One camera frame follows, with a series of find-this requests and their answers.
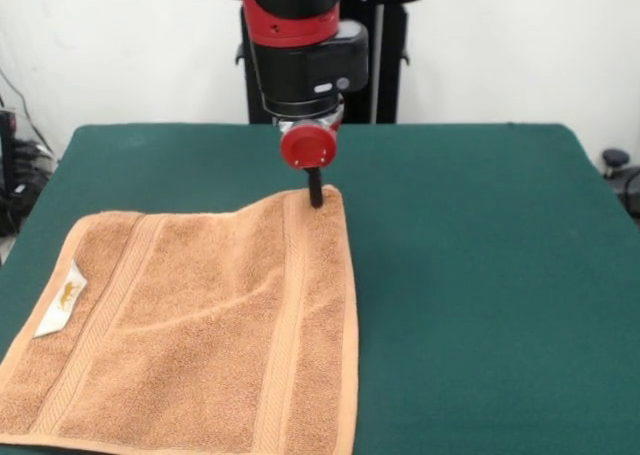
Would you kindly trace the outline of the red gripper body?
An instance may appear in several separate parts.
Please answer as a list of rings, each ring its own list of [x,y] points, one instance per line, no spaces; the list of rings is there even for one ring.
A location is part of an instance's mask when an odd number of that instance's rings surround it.
[[[331,127],[299,124],[285,131],[280,151],[295,169],[325,168],[337,153],[337,132]]]

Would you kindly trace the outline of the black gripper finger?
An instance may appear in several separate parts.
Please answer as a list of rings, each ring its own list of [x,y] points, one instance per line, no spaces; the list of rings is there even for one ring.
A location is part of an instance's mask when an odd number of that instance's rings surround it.
[[[307,168],[309,199],[315,209],[323,205],[322,177],[319,168]]]

